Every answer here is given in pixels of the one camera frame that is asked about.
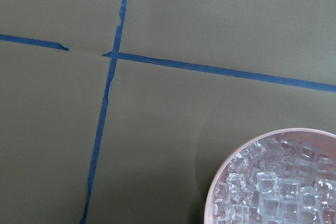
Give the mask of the pink bowl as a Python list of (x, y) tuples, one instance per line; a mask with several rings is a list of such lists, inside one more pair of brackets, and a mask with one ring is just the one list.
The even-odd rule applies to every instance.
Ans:
[(207, 198), (204, 207), (204, 223), (213, 223), (213, 207), (212, 201), (214, 199), (215, 185), (219, 179), (225, 177), (227, 166), (229, 161), (240, 151), (246, 148), (248, 145), (260, 141), (269, 137), (283, 137), (289, 140), (297, 140), (299, 142), (308, 142), (321, 149), (321, 153), (327, 157), (335, 158), (335, 134), (325, 132), (322, 130), (309, 129), (309, 128), (289, 128), (281, 129), (272, 132), (265, 133), (258, 137), (255, 137), (230, 153), (221, 163), (220, 167), (216, 171), (216, 174), (209, 187)]

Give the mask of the ice cubes pile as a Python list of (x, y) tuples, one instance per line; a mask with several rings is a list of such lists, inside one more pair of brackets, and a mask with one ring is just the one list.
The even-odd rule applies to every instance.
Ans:
[(213, 223), (335, 223), (335, 159), (269, 137), (230, 159), (212, 192)]

